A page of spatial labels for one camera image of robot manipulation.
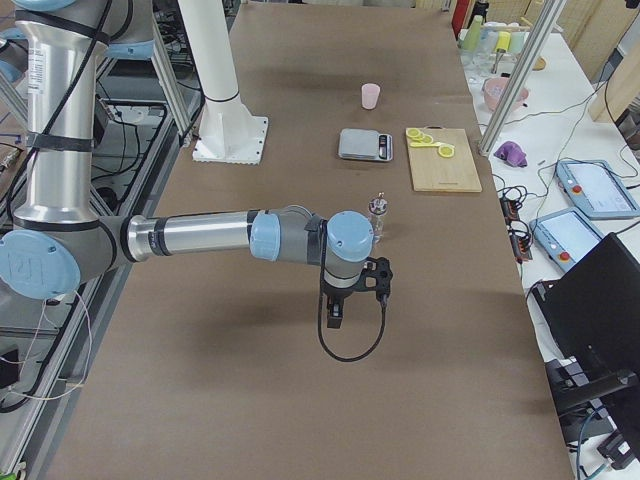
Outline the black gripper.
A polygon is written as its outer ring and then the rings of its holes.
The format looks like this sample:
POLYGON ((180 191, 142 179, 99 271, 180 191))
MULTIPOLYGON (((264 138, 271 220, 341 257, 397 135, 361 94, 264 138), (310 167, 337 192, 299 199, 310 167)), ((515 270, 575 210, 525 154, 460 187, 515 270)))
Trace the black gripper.
POLYGON ((329 329, 340 329, 344 318, 344 301, 354 292, 352 287, 338 288, 330 284, 321 286, 326 297, 326 324, 329 329))

